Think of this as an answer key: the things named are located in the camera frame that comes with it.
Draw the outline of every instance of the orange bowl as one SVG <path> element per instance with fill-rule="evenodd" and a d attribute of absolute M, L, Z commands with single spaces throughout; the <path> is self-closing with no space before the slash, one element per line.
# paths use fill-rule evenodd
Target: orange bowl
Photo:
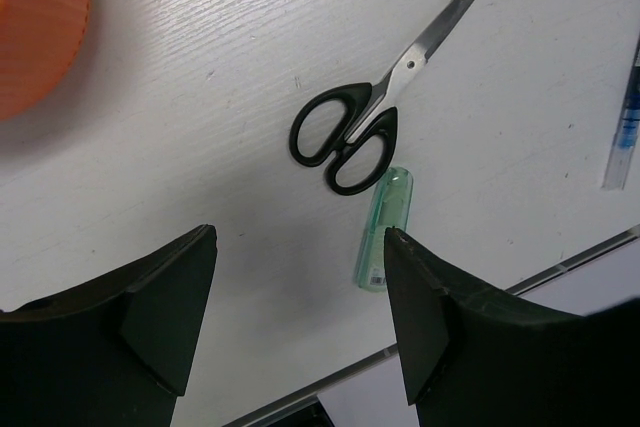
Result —
<path fill-rule="evenodd" d="M 89 0 L 0 0 L 0 120 L 44 97 L 69 69 Z"/>

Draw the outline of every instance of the scissors finger hole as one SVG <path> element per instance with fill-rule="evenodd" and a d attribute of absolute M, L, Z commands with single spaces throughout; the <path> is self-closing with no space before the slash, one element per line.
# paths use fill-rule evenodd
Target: scissors finger hole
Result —
<path fill-rule="evenodd" d="M 336 182 L 342 187 L 359 184 L 375 170 L 382 158 L 384 144 L 376 136 L 367 140 L 336 174 Z"/>
<path fill-rule="evenodd" d="M 330 100 L 313 109 L 300 127 L 300 153 L 308 157 L 317 154 L 345 113 L 346 106 L 339 100 Z"/>

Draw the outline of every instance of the orange plastic container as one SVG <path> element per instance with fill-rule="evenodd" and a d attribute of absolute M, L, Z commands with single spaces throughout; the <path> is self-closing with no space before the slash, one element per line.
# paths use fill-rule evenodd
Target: orange plastic container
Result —
<path fill-rule="evenodd" d="M 0 0 L 0 120 L 44 97 L 80 48 L 89 0 Z"/>

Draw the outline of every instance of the white table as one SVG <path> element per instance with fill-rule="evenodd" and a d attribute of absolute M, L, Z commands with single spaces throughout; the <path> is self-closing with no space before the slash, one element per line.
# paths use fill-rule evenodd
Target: white table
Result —
<path fill-rule="evenodd" d="M 175 426 L 219 426 L 393 344 L 351 277 L 370 195 L 287 153 L 312 96 L 375 81 L 449 0 L 94 0 L 72 71 L 0 124 L 0 308 L 218 228 Z M 638 0 L 478 0 L 399 102 L 409 231 L 508 287 L 640 222 L 599 190 Z"/>

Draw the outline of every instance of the translucent green case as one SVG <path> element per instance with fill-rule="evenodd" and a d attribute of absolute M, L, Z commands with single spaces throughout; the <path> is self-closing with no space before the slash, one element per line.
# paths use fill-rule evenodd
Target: translucent green case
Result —
<path fill-rule="evenodd" d="M 356 281 L 370 292 L 387 290 L 384 274 L 384 232 L 388 227 L 407 228 L 413 177 L 402 167 L 391 167 L 373 194 L 367 228 L 362 239 Z"/>

